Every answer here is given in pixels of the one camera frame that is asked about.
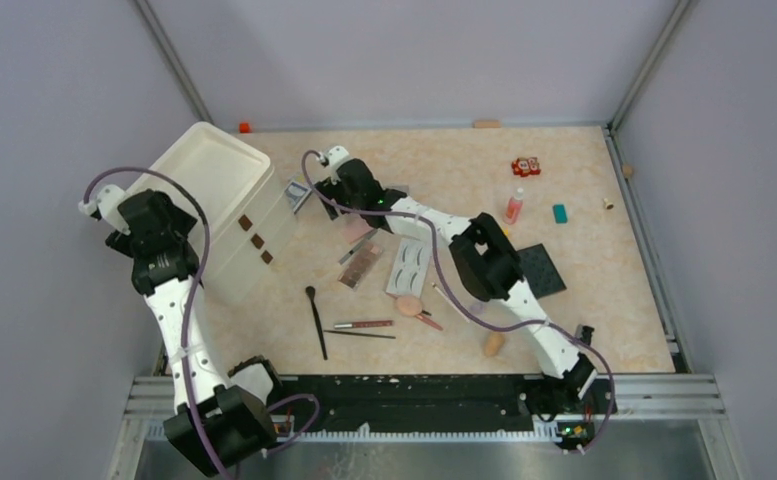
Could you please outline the white plastic drawer organizer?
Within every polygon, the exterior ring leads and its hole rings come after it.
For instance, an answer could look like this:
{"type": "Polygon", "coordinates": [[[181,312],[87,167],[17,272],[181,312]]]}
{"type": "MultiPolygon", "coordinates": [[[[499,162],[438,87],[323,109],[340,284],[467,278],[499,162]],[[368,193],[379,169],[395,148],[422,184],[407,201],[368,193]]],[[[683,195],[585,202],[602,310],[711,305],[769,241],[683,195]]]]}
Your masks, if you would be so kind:
{"type": "Polygon", "coordinates": [[[220,303],[244,304],[269,282],[271,264],[297,221],[286,183],[265,153],[207,123],[192,125],[151,169],[179,183],[203,208],[211,248],[202,275],[220,303]]]}

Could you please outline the pink spray bottle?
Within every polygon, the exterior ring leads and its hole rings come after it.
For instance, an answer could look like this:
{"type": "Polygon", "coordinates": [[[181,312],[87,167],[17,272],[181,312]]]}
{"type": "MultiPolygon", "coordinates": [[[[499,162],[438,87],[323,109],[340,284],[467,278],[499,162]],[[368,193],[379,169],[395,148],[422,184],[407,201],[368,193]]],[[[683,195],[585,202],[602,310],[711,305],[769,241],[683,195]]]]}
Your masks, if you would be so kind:
{"type": "Polygon", "coordinates": [[[522,187],[515,189],[507,202],[504,221],[506,224],[513,225],[519,218],[524,205],[525,190],[522,187]]]}

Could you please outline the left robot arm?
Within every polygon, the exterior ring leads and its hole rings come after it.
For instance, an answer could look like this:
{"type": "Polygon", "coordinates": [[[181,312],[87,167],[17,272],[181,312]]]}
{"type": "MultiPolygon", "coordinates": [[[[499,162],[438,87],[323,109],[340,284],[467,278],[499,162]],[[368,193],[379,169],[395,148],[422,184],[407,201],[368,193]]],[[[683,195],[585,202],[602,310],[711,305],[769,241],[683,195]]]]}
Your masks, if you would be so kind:
{"type": "Polygon", "coordinates": [[[202,275],[207,248],[189,241],[196,225],[209,222],[194,199],[185,211],[160,190],[128,194],[116,185],[88,189],[79,209],[105,220],[106,244],[129,257],[131,283],[154,315],[165,344],[174,385],[174,413],[164,433],[203,475],[213,477],[277,439],[270,413],[285,393],[272,364],[254,356],[225,372],[209,338],[202,275]]]}

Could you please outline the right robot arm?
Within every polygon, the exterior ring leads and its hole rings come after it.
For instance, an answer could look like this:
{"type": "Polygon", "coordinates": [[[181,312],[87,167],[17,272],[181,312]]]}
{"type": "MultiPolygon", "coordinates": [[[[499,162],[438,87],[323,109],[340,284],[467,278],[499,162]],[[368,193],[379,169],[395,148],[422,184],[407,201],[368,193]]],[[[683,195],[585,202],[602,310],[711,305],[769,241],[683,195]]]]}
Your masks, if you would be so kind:
{"type": "Polygon", "coordinates": [[[451,215],[387,189],[341,147],[315,157],[327,176],[309,185],[330,217],[356,214],[375,229],[447,248],[464,289],[481,302],[501,305],[517,318],[515,329],[526,331],[543,375],[552,382],[553,404],[576,412],[590,400],[596,367],[541,307],[517,251],[491,215],[451,215]]]}

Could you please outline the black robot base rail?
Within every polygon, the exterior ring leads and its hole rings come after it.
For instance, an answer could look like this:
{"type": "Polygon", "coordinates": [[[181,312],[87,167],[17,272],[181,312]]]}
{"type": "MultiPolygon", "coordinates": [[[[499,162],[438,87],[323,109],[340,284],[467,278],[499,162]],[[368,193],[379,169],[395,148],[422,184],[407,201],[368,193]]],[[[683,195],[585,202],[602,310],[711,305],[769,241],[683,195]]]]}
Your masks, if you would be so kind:
{"type": "Polygon", "coordinates": [[[268,401],[297,422],[317,417],[311,433],[531,432],[543,420],[599,421],[618,406],[605,378],[582,397],[539,374],[300,375],[273,387],[268,401]]]}

